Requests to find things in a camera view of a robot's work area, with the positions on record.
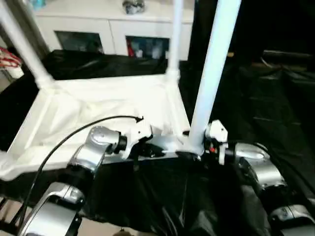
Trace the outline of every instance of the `black cable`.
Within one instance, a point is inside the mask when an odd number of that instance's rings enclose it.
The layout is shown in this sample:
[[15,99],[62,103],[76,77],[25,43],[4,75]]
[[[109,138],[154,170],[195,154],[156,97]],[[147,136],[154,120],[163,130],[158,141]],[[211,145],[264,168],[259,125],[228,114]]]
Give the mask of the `black cable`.
[[116,118],[133,118],[135,119],[137,122],[141,121],[142,118],[139,118],[139,117],[134,117],[134,116],[113,116],[113,117],[106,117],[106,118],[102,118],[102,119],[99,119],[99,120],[96,120],[96,121],[93,121],[91,123],[88,123],[80,128],[78,128],[77,130],[73,131],[72,133],[70,133],[68,136],[66,136],[64,139],[62,139],[51,151],[50,153],[45,157],[45,159],[43,160],[43,162],[40,164],[37,172],[36,172],[36,175],[33,179],[33,182],[31,184],[31,187],[30,187],[30,190],[27,194],[27,197],[25,199],[25,201],[23,202],[22,204],[22,213],[21,213],[21,217],[20,217],[20,220],[19,220],[19,226],[18,226],[18,232],[21,230],[21,227],[22,227],[22,224],[24,222],[24,218],[25,218],[25,214],[26,214],[26,209],[27,209],[27,206],[28,206],[28,203],[30,201],[30,198],[31,198],[31,195],[32,195],[32,191],[34,189],[34,186],[38,180],[38,177],[40,176],[40,174],[42,173],[42,170],[45,166],[45,164],[47,163],[48,159],[52,156],[52,154],[62,145],[64,144],[69,138],[71,138],[73,135],[79,133],[80,131],[82,131],[83,129],[85,128],[88,128],[94,124],[97,124],[97,123],[100,123],[102,121],[105,121],[105,120],[109,120],[109,119],[116,119]]
[[308,180],[302,176],[302,174],[287,160],[280,158],[272,149],[268,150],[265,146],[260,145],[258,143],[254,143],[254,142],[244,142],[243,140],[239,140],[239,141],[227,141],[226,143],[228,144],[236,144],[236,143],[244,143],[244,144],[249,144],[249,145],[253,145],[255,147],[258,147],[260,149],[262,149],[264,152],[266,152],[271,158],[274,158],[275,160],[279,161],[280,163],[285,163],[288,167],[291,168],[291,170],[304,182],[304,184],[307,186],[307,188],[314,194],[315,196],[315,188],[308,182]]

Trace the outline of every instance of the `floor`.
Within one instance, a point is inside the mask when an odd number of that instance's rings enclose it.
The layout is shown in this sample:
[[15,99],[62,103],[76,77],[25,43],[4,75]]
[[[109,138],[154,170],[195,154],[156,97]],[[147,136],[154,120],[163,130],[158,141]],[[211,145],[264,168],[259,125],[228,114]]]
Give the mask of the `floor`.
[[[14,214],[18,211],[21,204],[18,202],[8,201],[3,209],[0,211],[0,219],[10,222]],[[120,226],[112,225],[109,223],[98,223],[95,221],[83,219],[79,228],[78,236],[113,236],[117,234],[122,228]],[[154,236],[154,234],[138,232],[131,228],[124,228],[125,232],[130,234],[123,234],[121,236]],[[11,236],[3,231],[0,231],[0,236]]]

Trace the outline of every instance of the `gray object on shelf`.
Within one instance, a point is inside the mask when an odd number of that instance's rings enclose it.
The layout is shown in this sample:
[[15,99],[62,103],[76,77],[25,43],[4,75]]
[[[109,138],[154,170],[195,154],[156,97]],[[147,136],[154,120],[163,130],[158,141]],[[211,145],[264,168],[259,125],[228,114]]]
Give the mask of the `gray object on shelf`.
[[124,0],[123,7],[128,15],[144,12],[145,10],[144,0]]

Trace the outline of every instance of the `white shelf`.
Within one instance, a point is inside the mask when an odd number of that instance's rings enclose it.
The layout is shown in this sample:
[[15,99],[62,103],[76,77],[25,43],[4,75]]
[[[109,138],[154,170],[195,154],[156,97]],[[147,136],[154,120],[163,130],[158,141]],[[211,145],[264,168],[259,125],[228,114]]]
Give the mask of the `white shelf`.
[[[145,0],[143,13],[127,15],[122,0],[49,0],[36,16],[172,22],[173,0]],[[183,23],[193,22],[194,0],[184,0]]]

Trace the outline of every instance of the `white cabinet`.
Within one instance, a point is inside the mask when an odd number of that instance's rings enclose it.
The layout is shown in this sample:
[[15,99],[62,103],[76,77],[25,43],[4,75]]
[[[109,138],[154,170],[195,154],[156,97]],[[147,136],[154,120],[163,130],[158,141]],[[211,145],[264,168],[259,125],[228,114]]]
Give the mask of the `white cabinet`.
[[[152,50],[154,45],[148,45],[154,40],[165,55],[172,35],[172,0],[145,0],[145,3],[145,12],[127,15],[121,0],[50,0],[35,12],[35,18],[51,51],[66,49],[130,55],[131,47],[135,46],[142,51]],[[181,60],[188,58],[193,6],[194,0],[184,1]],[[136,41],[132,46],[131,38]]]

